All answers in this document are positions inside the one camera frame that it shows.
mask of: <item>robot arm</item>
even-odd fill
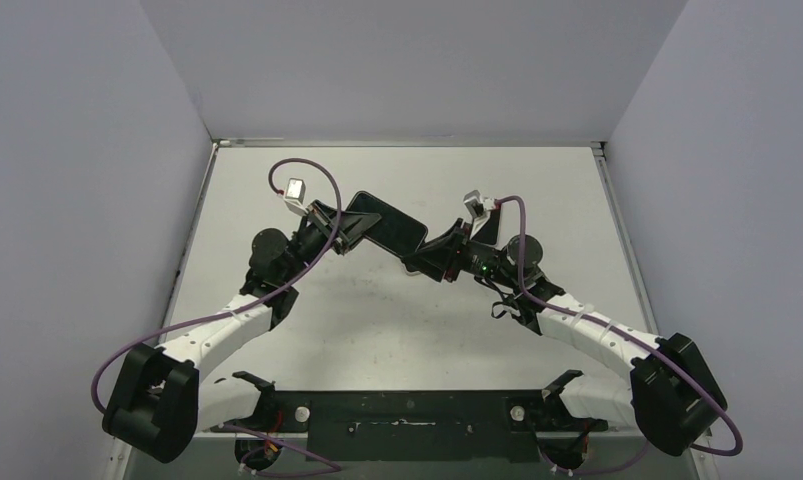
[[[203,387],[200,384],[245,343],[283,321],[298,292],[289,287],[265,304],[244,311],[241,307],[256,302],[298,275],[328,241],[335,209],[319,201],[303,207],[300,203],[303,182],[295,179],[290,180],[284,200],[302,217],[301,224],[289,239],[275,229],[257,234],[245,283],[239,295],[222,310],[233,314],[155,348],[140,344],[128,352],[104,413],[106,432],[161,462],[169,462],[183,451],[196,431],[265,411],[264,400],[273,395],[274,386],[251,374],[237,372],[231,378],[207,382]],[[542,247],[528,236],[523,264],[528,290],[548,305],[578,314],[564,315],[531,302],[518,285],[517,237],[501,250],[494,247],[499,207],[477,192],[468,195],[464,203],[472,214],[472,222],[458,219],[446,233],[420,245],[413,253],[396,255],[407,270],[421,272],[437,282],[453,282],[460,272],[473,275],[482,285],[499,292],[502,302],[498,303],[518,312],[513,318],[520,324],[539,335],[572,345],[625,380],[597,379],[568,371],[542,391],[546,408],[564,410],[574,418],[637,426],[652,444],[671,455],[680,455],[716,420],[717,414],[701,397],[652,354],[623,339],[609,326],[605,328],[584,318],[591,307],[549,281],[538,266]],[[385,204],[381,208],[384,214],[393,209]],[[409,218],[397,213],[390,216]],[[377,235],[382,228],[393,232],[404,228],[381,222],[382,216],[377,212],[345,211],[340,218],[333,241],[337,254],[347,253],[363,238],[375,243],[378,243],[375,236],[391,238],[392,235]],[[390,252],[400,251],[381,246]],[[512,293],[505,294],[498,285],[511,289]],[[593,316],[610,322],[597,313]],[[710,392],[723,409],[727,408],[709,368],[690,339],[676,334],[666,340],[625,328],[628,334],[672,359]]]

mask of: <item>white arm segment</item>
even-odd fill
[[[238,378],[221,378],[212,384],[201,385],[198,392],[198,425],[196,432],[221,425],[254,413],[260,391],[251,383]]]
[[[573,312],[584,311],[586,305],[578,302],[570,294],[559,295],[548,301],[552,305],[567,308]],[[585,311],[587,315],[610,322],[604,315]],[[583,317],[566,315],[546,308],[539,315],[539,328],[546,337],[556,338],[568,343],[589,355],[630,383],[630,371],[634,368],[631,360],[646,358],[649,353],[625,340],[605,327],[596,325]],[[640,332],[625,325],[615,324],[630,335],[657,348],[657,335]]]
[[[236,295],[222,312],[230,312],[257,301],[253,295]],[[190,360],[203,381],[227,357],[271,327],[272,309],[260,304],[242,313],[210,322],[159,346],[169,357]]]
[[[630,387],[618,378],[580,376],[563,387],[560,400],[575,418],[600,418],[612,425],[637,427]]]

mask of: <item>gray wall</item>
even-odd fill
[[[209,150],[136,0],[0,0],[0,479],[100,477],[89,380],[161,320]]]
[[[608,153],[661,330],[747,442],[722,477],[803,478],[803,1],[690,0]]]
[[[214,137],[599,140],[685,0],[143,0]]]

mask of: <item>black smartphone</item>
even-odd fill
[[[369,192],[360,191],[345,210],[379,213],[380,222],[365,237],[398,258],[415,252],[427,237],[427,226]]]

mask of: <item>screw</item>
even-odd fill
[[[525,419],[525,409],[519,405],[510,409],[510,418],[517,422],[521,422]]]
[[[295,420],[304,423],[310,418],[310,409],[307,407],[298,407],[295,409]]]

